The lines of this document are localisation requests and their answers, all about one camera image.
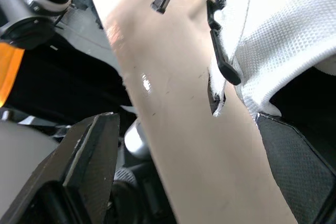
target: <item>black fabric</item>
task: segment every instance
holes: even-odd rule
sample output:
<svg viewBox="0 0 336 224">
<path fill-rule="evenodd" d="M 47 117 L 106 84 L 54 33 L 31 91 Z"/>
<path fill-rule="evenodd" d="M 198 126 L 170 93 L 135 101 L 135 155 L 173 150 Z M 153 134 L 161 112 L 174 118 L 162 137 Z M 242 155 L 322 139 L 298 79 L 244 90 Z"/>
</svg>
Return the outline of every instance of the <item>black fabric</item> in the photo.
<svg viewBox="0 0 336 224">
<path fill-rule="evenodd" d="M 291 125 L 263 114 L 257 124 L 273 177 L 298 223 L 326 223 L 323 215 L 333 208 L 334 173 Z"/>
<path fill-rule="evenodd" d="M 5 104 L 70 125 L 103 112 L 119 113 L 123 135 L 136 116 L 120 105 L 131 102 L 116 70 L 76 50 L 59 35 L 50 43 L 25 51 Z"/>
<path fill-rule="evenodd" d="M 279 90 L 270 102 L 287 121 L 311 128 L 336 149 L 335 84 L 336 76 L 310 68 Z"/>
</svg>

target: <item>orange part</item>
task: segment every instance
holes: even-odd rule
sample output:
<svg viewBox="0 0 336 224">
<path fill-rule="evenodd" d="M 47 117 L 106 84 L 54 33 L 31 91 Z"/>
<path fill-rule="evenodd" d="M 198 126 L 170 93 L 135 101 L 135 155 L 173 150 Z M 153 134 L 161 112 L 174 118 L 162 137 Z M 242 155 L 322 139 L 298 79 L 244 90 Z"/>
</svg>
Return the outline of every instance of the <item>orange part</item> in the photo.
<svg viewBox="0 0 336 224">
<path fill-rule="evenodd" d="M 23 54 L 23 49 L 0 43 L 0 108 L 12 90 Z"/>
</svg>

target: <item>silver metal cylinder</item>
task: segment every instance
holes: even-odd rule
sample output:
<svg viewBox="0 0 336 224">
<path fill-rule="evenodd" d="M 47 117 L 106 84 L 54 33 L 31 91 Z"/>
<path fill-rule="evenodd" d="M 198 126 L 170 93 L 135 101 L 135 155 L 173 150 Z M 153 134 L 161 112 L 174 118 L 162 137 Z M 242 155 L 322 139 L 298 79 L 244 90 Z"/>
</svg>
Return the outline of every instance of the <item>silver metal cylinder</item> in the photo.
<svg viewBox="0 0 336 224">
<path fill-rule="evenodd" d="M 140 120 L 136 119 L 125 133 L 127 150 L 141 160 L 150 160 L 151 153 Z"/>
</svg>

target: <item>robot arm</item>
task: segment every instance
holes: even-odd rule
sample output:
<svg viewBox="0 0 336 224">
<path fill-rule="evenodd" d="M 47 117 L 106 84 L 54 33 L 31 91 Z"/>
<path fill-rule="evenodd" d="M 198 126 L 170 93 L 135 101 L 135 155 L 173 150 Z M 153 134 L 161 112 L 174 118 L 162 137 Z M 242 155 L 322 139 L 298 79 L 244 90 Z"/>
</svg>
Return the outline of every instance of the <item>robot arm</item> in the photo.
<svg viewBox="0 0 336 224">
<path fill-rule="evenodd" d="M 71 0 L 0 0 L 0 41 L 33 49 L 49 40 Z"/>
</svg>

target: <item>gray padded surface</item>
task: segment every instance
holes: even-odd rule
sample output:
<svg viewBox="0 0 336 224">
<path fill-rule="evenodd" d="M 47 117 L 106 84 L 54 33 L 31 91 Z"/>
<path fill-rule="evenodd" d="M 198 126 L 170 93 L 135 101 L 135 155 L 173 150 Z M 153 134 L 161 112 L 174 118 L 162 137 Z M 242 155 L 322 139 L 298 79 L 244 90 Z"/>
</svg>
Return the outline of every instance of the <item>gray padded surface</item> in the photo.
<svg viewBox="0 0 336 224">
<path fill-rule="evenodd" d="M 257 119 L 275 181 L 298 223 L 315 223 L 335 187 L 335 177 L 290 125 Z"/>
</svg>

